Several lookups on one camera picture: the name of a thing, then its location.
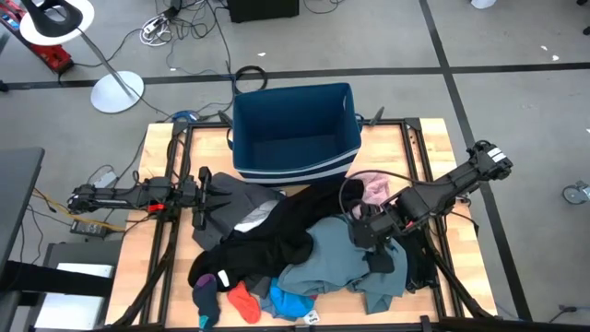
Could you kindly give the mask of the navy sock purple toe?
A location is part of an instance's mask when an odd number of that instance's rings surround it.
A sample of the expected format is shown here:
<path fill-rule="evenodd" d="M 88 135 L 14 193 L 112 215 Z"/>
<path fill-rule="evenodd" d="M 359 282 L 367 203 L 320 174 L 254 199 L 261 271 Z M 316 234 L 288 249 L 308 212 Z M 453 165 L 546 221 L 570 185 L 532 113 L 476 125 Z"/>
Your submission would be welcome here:
<path fill-rule="evenodd" d="M 202 275 L 193 287 L 193 301 L 198 308 L 199 328 L 212 329 L 220 317 L 217 279 L 212 274 Z"/>

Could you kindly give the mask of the grey cabinet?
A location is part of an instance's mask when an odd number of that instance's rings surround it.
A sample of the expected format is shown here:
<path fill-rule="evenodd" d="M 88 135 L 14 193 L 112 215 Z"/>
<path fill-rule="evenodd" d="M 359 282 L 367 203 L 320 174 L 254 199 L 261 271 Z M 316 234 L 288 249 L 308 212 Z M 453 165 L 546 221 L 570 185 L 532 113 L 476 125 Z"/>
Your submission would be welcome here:
<path fill-rule="evenodd" d="M 122 242 L 51 243 L 44 265 L 70 272 L 110 277 L 115 274 Z M 29 311 L 26 332 L 88 331 L 104 325 L 109 299 L 46 293 Z"/>

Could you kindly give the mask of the pink garment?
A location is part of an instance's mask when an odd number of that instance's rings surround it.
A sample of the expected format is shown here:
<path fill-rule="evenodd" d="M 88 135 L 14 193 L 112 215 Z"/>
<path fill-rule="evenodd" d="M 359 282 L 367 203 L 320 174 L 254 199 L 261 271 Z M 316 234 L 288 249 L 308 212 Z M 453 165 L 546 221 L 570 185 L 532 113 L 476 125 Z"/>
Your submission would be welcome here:
<path fill-rule="evenodd" d="M 377 172 L 367 172 L 354 177 L 361 180 L 364 193 L 361 201 L 352 209 L 355 219 L 363 215 L 379 213 L 383 209 L 381 204 L 390 196 L 389 180 L 386 175 Z"/>

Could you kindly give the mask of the bright blue garment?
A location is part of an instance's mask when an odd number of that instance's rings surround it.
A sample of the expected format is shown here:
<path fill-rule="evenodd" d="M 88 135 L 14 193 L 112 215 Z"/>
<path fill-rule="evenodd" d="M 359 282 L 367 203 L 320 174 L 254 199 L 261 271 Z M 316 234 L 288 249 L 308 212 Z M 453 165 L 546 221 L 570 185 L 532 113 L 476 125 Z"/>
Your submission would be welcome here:
<path fill-rule="evenodd" d="M 288 316 L 297 317 L 297 319 L 303 318 L 314 309 L 315 302 L 317 300 L 316 295 L 304 296 L 287 292 L 282 290 L 277 283 L 278 279 L 271 279 L 268 295 L 270 295 L 272 298 L 281 297 L 290 302 Z"/>

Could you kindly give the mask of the grey-blue sweatshirt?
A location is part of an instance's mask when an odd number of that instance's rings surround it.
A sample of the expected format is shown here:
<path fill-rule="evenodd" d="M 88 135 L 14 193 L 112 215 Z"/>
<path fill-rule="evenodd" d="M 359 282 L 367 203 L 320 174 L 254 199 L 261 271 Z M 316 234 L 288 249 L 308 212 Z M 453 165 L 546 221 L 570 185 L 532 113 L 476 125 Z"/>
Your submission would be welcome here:
<path fill-rule="evenodd" d="M 407 285 L 407 254 L 396 240 L 384 246 L 393 260 L 390 273 L 372 272 L 366 259 L 372 249 L 351 241 L 349 226 L 341 216 L 320 219 L 307 233 L 313 238 L 309 258 L 289 265 L 277 278 L 277 287 L 293 294 L 312 296 L 343 288 L 360 292 L 365 298 L 365 313 L 377 314 L 390 308 L 394 297 L 401 297 Z"/>

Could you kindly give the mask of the black desk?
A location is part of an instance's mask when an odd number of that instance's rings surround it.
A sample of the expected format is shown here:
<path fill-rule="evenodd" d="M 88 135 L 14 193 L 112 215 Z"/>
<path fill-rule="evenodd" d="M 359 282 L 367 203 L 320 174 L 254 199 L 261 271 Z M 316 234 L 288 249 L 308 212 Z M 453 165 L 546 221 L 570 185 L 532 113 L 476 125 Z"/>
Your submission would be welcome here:
<path fill-rule="evenodd" d="M 43 148 L 0 149 L 0 276 L 38 179 Z"/>

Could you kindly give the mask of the dark grey garment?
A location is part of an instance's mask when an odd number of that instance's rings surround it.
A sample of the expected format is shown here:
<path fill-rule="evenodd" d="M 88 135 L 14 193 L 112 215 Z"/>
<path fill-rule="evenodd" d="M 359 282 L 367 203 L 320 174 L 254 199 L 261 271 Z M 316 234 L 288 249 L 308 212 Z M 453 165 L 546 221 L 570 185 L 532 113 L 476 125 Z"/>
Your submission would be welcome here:
<path fill-rule="evenodd" d="M 211 181 L 227 191 L 230 196 L 212 196 L 207 194 L 205 221 L 206 228 L 197 230 L 193 239 L 203 250 L 211 250 L 224 242 L 240 223 L 256 222 L 260 224 L 278 201 L 285 196 L 277 190 L 259 184 L 248 184 L 224 172 L 215 173 Z M 230 200 L 231 204 L 222 215 L 212 215 L 210 206 L 219 201 Z"/>

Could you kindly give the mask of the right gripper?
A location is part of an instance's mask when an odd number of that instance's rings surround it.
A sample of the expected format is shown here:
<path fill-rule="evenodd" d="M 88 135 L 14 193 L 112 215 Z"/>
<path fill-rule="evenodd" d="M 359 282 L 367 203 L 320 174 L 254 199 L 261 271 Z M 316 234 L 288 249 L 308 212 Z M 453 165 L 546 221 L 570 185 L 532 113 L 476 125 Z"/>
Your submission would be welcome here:
<path fill-rule="evenodd" d="M 359 203 L 352 212 L 351 236 L 353 243 L 369 249 L 387 239 L 403 237 L 406 227 L 406 212 L 398 205 L 385 207 Z"/>

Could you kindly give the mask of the white floor lamp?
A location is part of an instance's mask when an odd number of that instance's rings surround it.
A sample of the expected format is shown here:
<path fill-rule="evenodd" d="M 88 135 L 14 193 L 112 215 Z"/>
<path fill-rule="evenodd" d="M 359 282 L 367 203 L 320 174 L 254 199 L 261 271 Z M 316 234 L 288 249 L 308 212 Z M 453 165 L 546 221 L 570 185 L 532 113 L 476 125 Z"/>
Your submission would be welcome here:
<path fill-rule="evenodd" d="M 101 113 L 124 112 L 143 96 L 143 78 L 132 71 L 117 71 L 89 38 L 86 30 L 93 23 L 95 9 L 89 0 L 20 0 L 26 14 L 19 23 L 21 36 L 39 46 L 58 46 L 81 38 L 97 56 L 108 74 L 93 86 L 92 106 Z"/>

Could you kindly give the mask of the white power strip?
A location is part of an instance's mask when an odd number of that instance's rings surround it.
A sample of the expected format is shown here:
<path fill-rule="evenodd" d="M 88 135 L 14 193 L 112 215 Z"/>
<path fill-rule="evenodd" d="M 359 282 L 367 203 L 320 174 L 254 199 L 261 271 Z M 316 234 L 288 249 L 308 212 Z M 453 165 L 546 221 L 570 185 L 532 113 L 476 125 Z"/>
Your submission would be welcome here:
<path fill-rule="evenodd" d="M 160 47 L 171 42 L 173 35 L 169 23 L 170 21 L 163 15 L 146 21 L 139 34 L 141 43 L 150 47 Z"/>

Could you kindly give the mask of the navy white-striped fabric bin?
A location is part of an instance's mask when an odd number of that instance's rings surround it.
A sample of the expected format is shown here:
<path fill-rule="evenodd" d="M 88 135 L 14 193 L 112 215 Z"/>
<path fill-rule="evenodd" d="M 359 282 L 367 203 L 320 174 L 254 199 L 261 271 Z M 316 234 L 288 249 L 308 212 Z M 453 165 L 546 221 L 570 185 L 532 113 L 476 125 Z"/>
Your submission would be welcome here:
<path fill-rule="evenodd" d="M 348 172 L 361 130 L 351 86 L 331 83 L 238 95 L 227 141 L 243 180 L 310 184 Z"/>

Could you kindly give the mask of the black garment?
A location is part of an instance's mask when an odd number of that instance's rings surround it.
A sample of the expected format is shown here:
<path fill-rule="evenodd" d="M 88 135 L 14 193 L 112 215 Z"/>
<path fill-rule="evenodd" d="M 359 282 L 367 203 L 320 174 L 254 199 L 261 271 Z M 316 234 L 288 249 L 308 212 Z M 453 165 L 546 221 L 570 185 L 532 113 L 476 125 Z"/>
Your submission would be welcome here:
<path fill-rule="evenodd" d="M 341 207 L 358 205 L 363 193 L 361 180 L 327 180 L 280 200 L 262 224 L 202 252 L 191 265 L 188 285 L 193 287 L 202 275 L 223 272 L 228 281 L 217 278 L 218 291 L 226 292 L 247 277 L 279 276 L 286 266 L 309 258 L 313 249 L 309 228 L 339 215 Z"/>

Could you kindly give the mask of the black box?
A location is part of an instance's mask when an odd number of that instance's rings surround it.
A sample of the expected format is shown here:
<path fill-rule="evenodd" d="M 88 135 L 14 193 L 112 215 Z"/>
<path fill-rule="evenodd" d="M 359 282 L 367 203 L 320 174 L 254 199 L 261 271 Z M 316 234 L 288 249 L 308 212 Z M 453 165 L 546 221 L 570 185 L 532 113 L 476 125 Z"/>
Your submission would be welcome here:
<path fill-rule="evenodd" d="M 233 23 L 293 18 L 300 14 L 300 0 L 227 0 L 227 8 Z"/>

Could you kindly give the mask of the orange sock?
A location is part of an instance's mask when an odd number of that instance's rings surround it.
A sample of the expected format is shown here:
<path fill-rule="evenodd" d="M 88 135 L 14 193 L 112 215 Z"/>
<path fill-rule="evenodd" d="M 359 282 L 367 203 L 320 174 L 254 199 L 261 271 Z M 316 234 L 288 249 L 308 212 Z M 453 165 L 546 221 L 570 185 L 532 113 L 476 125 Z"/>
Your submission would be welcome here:
<path fill-rule="evenodd" d="M 230 304 L 238 311 L 248 324 L 258 323 L 262 310 L 258 300 L 247 290 L 245 282 L 240 281 L 227 293 Z"/>

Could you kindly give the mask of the caster wheel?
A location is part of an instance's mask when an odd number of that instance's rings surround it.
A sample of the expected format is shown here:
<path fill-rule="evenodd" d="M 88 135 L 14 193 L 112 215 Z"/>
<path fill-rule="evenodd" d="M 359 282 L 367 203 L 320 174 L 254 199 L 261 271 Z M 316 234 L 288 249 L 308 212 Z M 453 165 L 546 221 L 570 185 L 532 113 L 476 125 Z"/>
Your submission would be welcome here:
<path fill-rule="evenodd" d="M 590 202 L 590 184 L 578 181 L 567 185 L 562 190 L 562 197 L 571 205 L 582 205 Z"/>

